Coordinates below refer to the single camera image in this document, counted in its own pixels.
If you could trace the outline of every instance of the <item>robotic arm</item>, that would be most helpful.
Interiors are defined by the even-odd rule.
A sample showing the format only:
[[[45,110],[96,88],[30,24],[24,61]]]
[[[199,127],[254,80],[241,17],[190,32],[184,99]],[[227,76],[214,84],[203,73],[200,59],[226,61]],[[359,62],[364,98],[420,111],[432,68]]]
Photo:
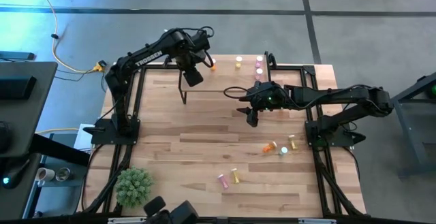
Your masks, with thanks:
[[[250,103],[251,108],[238,108],[238,111],[247,115],[247,123],[252,127],[258,125],[258,112],[277,109],[304,110],[322,104],[357,104],[333,116],[323,115],[314,123],[311,123],[307,132],[312,135],[311,137],[315,138],[330,139],[341,125],[365,116],[387,116],[393,109],[389,94],[386,91],[383,91],[381,87],[376,88],[362,84],[353,85],[346,89],[318,91],[309,87],[291,85],[285,85],[282,88],[275,82],[262,83],[256,81],[254,86],[247,89],[246,92],[247,94],[244,97],[231,98],[238,98],[239,101],[248,101]]]
[[[206,29],[210,29],[212,35],[208,35]],[[190,36],[184,30],[197,30],[197,33]],[[208,67],[213,66],[213,62],[206,52],[210,48],[208,38],[212,36],[213,29],[210,27],[170,29],[153,44],[146,44],[144,48],[134,53],[128,52],[126,57],[118,59],[110,68],[105,79],[114,102],[112,124],[119,135],[129,135],[132,132],[126,106],[126,94],[131,76],[155,59],[168,55],[165,65],[171,59],[176,59],[177,67],[183,72],[188,85],[195,86],[203,81],[203,77],[196,69],[196,64],[203,62]],[[209,58],[210,64],[205,62],[206,56]]]

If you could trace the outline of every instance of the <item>cup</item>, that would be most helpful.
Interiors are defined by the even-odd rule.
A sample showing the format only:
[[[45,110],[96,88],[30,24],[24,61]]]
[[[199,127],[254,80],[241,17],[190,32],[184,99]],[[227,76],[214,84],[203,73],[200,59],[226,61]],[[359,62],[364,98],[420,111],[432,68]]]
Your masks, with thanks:
[[[56,180],[63,182],[72,178],[71,170],[67,167],[63,167],[56,172]]]
[[[51,181],[55,177],[55,171],[41,167],[36,171],[35,180]]]

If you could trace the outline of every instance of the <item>succulent plant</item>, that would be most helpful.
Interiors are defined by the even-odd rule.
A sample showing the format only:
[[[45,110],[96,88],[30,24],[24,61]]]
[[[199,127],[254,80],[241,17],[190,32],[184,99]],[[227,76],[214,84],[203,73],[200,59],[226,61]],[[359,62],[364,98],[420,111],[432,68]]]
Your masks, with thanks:
[[[128,208],[141,206],[148,200],[153,183],[151,175],[144,169],[133,166],[123,170],[115,184],[116,200]]]

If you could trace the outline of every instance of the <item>gray floor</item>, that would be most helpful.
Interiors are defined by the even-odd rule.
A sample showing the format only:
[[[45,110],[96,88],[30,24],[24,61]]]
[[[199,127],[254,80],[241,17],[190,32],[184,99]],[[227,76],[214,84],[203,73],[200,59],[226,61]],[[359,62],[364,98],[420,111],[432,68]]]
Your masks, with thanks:
[[[302,0],[51,0],[58,7],[144,9],[302,10]],[[434,11],[435,0],[310,0],[312,10]],[[44,0],[0,0],[3,5],[45,5]],[[31,51],[53,61],[51,14],[0,13],[2,50]],[[109,63],[154,42],[171,27],[215,28],[212,54],[273,52],[278,62],[313,63],[304,16],[168,14],[59,14],[59,56],[86,69]],[[323,64],[334,66],[339,86],[383,86],[392,96],[436,71],[436,18],[313,17]],[[98,74],[81,82],[55,80],[38,129],[93,123],[104,93]],[[399,180],[411,165],[396,114],[357,122],[367,140],[356,147],[362,192],[374,217],[436,222],[436,175]]]

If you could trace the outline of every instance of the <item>butcher block tabletop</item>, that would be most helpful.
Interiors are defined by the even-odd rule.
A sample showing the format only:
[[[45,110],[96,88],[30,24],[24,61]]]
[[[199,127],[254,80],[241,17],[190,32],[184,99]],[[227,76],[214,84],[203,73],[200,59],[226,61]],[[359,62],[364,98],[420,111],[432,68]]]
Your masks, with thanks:
[[[217,60],[215,71],[197,64],[204,77],[198,88],[182,82],[184,91],[208,91],[188,92],[186,105],[178,90],[178,70],[146,71],[138,116],[140,135],[130,166],[148,170],[155,179],[151,199],[162,196],[168,210],[189,200],[201,217],[321,217],[313,155],[304,130],[306,112],[262,112],[258,126],[251,127],[246,123],[246,116],[236,111],[249,104],[225,97],[222,90],[224,86],[243,85],[246,89],[253,86],[253,60],[257,55],[243,55],[239,72],[235,68],[236,55],[212,57]],[[331,65],[314,67],[319,89],[337,88]],[[261,80],[265,81],[266,77],[262,76]],[[136,74],[129,114],[133,110],[138,79]],[[271,79],[281,85],[301,85],[298,71],[271,71]],[[108,91],[102,114],[111,107]],[[322,107],[327,115],[342,111],[341,105]],[[292,134],[296,150],[290,149],[282,157],[277,152],[262,152],[272,141],[278,147],[290,148],[288,136]],[[105,145],[94,156],[85,189],[85,207],[106,184],[113,152],[114,146]],[[338,185],[355,207],[365,212],[352,156],[343,148],[331,148],[331,154]],[[232,177],[234,168],[239,184]],[[217,179],[221,174],[229,184],[227,189]],[[326,192],[333,211],[328,184]],[[115,207],[115,195],[112,195],[111,210]],[[142,207],[124,208],[123,215],[144,216],[145,213]]]

